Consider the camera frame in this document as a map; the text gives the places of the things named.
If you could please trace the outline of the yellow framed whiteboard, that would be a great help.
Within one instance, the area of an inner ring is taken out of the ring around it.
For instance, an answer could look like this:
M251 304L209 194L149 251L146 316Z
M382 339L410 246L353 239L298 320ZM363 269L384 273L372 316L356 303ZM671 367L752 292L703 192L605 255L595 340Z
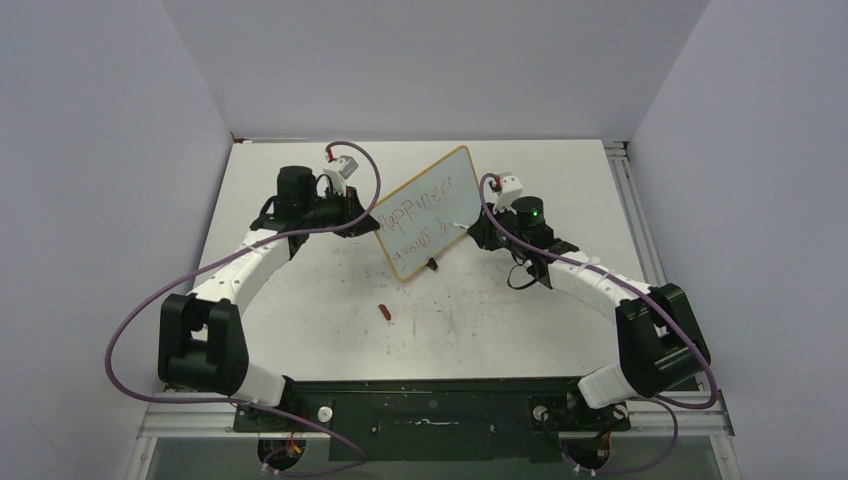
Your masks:
M371 216L395 277L406 282L465 234L452 223L470 226L480 209L470 150L460 145L378 201Z

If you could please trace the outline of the red marker cap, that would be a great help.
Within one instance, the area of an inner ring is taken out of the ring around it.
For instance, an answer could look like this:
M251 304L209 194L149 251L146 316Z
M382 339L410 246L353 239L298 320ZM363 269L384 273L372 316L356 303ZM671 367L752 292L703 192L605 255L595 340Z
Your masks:
M391 320L392 320L392 314L391 314L390 310L388 309L388 307L387 307L385 304L379 304L379 305L378 305L378 309L380 310L380 312L381 312L381 314L382 314L383 318L384 318L387 322L389 322L389 321L391 321Z

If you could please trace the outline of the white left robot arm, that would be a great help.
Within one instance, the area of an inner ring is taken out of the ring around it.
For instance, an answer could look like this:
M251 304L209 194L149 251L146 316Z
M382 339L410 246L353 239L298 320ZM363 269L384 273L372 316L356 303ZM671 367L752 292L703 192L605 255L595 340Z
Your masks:
M158 374L173 386L213 392L259 405L259 417L271 429L290 428L298 403L284 394L286 379L251 360L241 316L270 277L288 263L311 231L332 231L342 238L378 229L365 213L348 179L356 162L343 156L324 167L328 182L318 189L309 167L285 166L277 175L275 195L263 204L239 247L227 261L185 295L171 294L160 310Z

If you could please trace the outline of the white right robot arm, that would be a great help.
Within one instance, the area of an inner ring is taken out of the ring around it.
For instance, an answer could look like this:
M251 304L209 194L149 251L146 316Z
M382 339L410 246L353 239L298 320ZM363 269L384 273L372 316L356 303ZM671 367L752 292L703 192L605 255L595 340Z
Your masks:
M681 287L619 276L557 238L538 197L520 197L503 211L486 203L467 232L483 250L508 251L533 283L569 294L614 322L618 359L579 380L577 393L565 402L573 425L590 428L607 406L623 400L662 399L665 391L698 373L706 376L710 389L700 408L717 402L711 356Z

